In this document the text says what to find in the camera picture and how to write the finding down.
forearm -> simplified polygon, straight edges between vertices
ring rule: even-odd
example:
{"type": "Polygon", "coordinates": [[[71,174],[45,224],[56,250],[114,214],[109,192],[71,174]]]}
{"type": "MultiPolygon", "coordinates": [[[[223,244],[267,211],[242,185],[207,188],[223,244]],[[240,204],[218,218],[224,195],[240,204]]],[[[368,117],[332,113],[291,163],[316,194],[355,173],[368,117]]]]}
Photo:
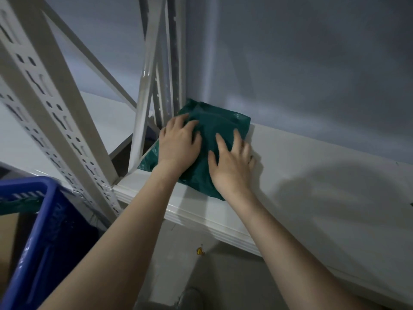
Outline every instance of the forearm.
{"type": "Polygon", "coordinates": [[[363,309],[334,276],[257,200],[233,204],[291,310],[363,309]]]}
{"type": "Polygon", "coordinates": [[[131,309],[177,180],[157,166],[130,205],[41,309],[131,309]]]}

finger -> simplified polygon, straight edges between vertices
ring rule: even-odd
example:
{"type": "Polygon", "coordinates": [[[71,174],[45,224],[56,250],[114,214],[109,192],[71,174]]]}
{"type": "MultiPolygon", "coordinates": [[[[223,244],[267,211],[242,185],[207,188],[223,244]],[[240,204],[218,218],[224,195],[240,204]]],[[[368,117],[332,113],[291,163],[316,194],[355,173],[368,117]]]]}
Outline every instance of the finger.
{"type": "Polygon", "coordinates": [[[175,124],[173,125],[174,129],[181,129],[183,127],[183,122],[189,117],[189,113],[182,114],[176,117],[175,124]]]}
{"type": "Polygon", "coordinates": [[[212,151],[208,151],[208,167],[209,167],[209,175],[213,176],[218,165],[216,164],[215,154],[212,151]]]}
{"type": "Polygon", "coordinates": [[[254,166],[255,166],[256,162],[257,162],[257,160],[255,160],[254,157],[251,157],[251,161],[248,163],[250,171],[252,171],[254,169],[254,166]]]}
{"type": "Polygon", "coordinates": [[[197,134],[196,134],[196,136],[195,136],[193,145],[195,146],[195,148],[196,148],[198,151],[201,151],[201,144],[202,144],[201,132],[200,132],[200,131],[197,131],[197,134]]]}
{"type": "Polygon", "coordinates": [[[251,145],[249,143],[244,142],[244,147],[242,149],[242,157],[245,161],[249,161],[251,158],[251,145]]]}
{"type": "Polygon", "coordinates": [[[159,132],[159,139],[162,140],[165,137],[165,134],[166,134],[166,127],[161,129],[161,131],[159,132]]]}
{"type": "Polygon", "coordinates": [[[242,138],[240,132],[237,129],[234,129],[234,143],[231,152],[240,154],[242,149],[242,138]]]}
{"type": "Polygon", "coordinates": [[[188,131],[191,133],[191,135],[192,135],[192,132],[193,132],[195,126],[196,126],[198,123],[199,123],[198,120],[189,121],[189,122],[185,125],[184,128],[185,128],[186,130],[188,130],[188,131]]]}
{"type": "Polygon", "coordinates": [[[166,131],[171,131],[173,129],[173,125],[175,124],[176,117],[173,117],[169,120],[168,124],[166,124],[166,131]]]}
{"type": "Polygon", "coordinates": [[[219,153],[222,154],[225,151],[228,151],[228,147],[225,143],[225,140],[224,138],[222,138],[222,136],[219,133],[216,133],[215,138],[216,138],[216,143],[218,145],[219,153]]]}

hand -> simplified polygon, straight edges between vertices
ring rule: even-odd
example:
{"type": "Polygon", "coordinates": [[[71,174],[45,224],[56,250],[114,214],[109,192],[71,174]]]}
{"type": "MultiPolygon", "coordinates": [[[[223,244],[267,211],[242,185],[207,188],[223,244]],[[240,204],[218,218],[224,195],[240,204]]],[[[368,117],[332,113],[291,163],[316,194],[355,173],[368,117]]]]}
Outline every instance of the hand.
{"type": "Polygon", "coordinates": [[[199,121],[183,122],[189,114],[173,117],[159,133],[158,165],[166,168],[176,179],[190,167],[201,151],[202,137],[197,132],[192,141],[192,132],[199,121]]]}
{"type": "Polygon", "coordinates": [[[234,129],[234,144],[228,151],[225,141],[216,134],[219,150],[219,163],[212,151],[208,152],[209,174],[218,192],[230,204],[237,197],[251,193],[251,171],[255,166],[255,158],[251,156],[251,145],[241,139],[237,129],[234,129]]]}

shoe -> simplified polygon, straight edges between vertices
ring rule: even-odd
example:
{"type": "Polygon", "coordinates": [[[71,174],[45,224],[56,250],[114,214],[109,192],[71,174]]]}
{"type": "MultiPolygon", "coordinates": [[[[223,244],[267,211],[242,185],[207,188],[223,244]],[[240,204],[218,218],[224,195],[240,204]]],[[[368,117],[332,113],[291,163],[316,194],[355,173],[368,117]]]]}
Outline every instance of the shoe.
{"type": "Polygon", "coordinates": [[[175,306],[176,310],[204,310],[201,293],[195,288],[186,289],[175,306]]]}

metal shelving rack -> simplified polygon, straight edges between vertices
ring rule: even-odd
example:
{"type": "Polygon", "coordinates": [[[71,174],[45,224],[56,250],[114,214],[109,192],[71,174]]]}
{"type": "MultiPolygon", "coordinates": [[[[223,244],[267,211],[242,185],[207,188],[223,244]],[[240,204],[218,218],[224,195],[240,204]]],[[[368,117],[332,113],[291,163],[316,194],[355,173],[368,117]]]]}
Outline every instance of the metal shelving rack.
{"type": "Polygon", "coordinates": [[[157,135],[185,102],[185,0],[139,0],[145,61],[137,102],[44,0],[0,0],[0,99],[72,192],[110,222],[122,212],[112,186],[119,176],[54,39],[46,17],[86,64],[136,113],[129,171],[142,157],[146,128],[157,135]],[[165,25],[166,34],[160,35],[165,25]],[[167,37],[171,105],[159,38],[167,37]],[[151,100],[154,117],[149,118],[151,100]]]}

